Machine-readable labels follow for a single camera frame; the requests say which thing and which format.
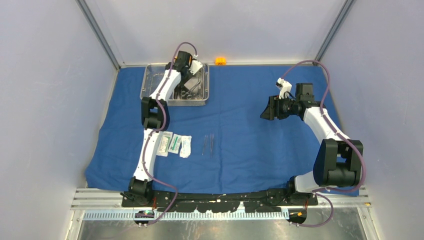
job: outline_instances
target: metal tray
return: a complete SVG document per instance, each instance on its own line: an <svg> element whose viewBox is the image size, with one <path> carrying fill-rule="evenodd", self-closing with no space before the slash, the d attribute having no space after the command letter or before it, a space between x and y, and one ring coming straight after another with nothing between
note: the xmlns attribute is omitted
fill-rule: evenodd
<svg viewBox="0 0 424 240"><path fill-rule="evenodd" d="M141 85L140 99L150 96L159 86L165 73L165 64L147 65ZM190 92L174 92L168 106L203 106L209 99L209 65L204 64L184 85Z"/></svg>

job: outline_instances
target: robotic arm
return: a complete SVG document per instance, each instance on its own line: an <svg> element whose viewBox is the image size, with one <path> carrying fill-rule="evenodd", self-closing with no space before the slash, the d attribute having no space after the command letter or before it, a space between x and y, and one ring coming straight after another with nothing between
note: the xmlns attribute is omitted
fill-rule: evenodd
<svg viewBox="0 0 424 240"><path fill-rule="evenodd" d="M321 143L316 156L313 170L299 176L293 176L287 182L289 194L312 193L328 186L356 186L361 179L361 162L353 149L344 142L337 133L348 139L362 154L363 145L359 140L351 140L335 127L334 132L323 115L328 116L327 110L320 111L320 101L315 101L312 83L297 83L294 98L289 98L292 85L281 78L276 83L280 94L270 96L268 105L260 115L262 119L285 119L290 115L299 116L315 134Z"/></svg>
<svg viewBox="0 0 424 240"><path fill-rule="evenodd" d="M203 64L193 59L190 53L179 51L174 63L166 65L163 79L157 89L149 97L141 99L141 122L144 127L144 139L134 177L129 183L128 192L123 193L124 197L143 203L148 203L152 199L152 178L150 176L153 176L156 153L164 134L163 131L168 129L170 123L167 102L174 90L184 89L184 84L202 67ZM157 101L163 106L164 111L160 109ZM143 167L143 160L148 173Z"/></svg>

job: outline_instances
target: orange connector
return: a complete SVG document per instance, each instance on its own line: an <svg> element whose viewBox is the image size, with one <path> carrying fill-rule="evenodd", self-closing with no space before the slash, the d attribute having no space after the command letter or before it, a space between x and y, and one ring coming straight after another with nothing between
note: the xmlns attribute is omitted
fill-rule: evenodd
<svg viewBox="0 0 424 240"><path fill-rule="evenodd" d="M225 57L217 57L215 58L215 65L227 65L227 60Z"/></svg>

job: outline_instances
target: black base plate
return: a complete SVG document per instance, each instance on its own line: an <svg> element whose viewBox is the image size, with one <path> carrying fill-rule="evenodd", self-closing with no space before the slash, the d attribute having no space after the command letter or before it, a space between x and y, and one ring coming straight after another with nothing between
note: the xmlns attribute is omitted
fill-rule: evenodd
<svg viewBox="0 0 424 240"><path fill-rule="evenodd" d="M175 193L169 191L154 190L154 198L158 211L163 211L171 203ZM213 213L235 212L243 202L246 213L271 213L280 212L278 206L299 206L302 208L306 201L309 206L318 205L316 197L311 193L294 193L289 197L285 188L270 188L264 191L231 193L231 194L197 194L178 193L178 196L169 209L169 212L191 213L194 210L205 213L210 210ZM151 207L154 201L146 204L122 198L122 207L137 208Z"/></svg>

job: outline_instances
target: white wall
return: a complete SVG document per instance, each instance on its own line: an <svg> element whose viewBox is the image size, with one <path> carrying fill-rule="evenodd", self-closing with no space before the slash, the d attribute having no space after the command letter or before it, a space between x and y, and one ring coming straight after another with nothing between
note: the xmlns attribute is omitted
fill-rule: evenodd
<svg viewBox="0 0 424 240"><path fill-rule="evenodd" d="M343 127L364 145L366 186L390 240L423 239L424 2L356 1L323 62Z"/></svg>
<svg viewBox="0 0 424 240"><path fill-rule="evenodd" d="M115 69L74 0L2 1L0 49L0 239L64 239Z"/></svg>
<svg viewBox="0 0 424 240"><path fill-rule="evenodd" d="M315 58L345 0L87 0L122 64L169 62L189 41L199 59Z"/></svg>

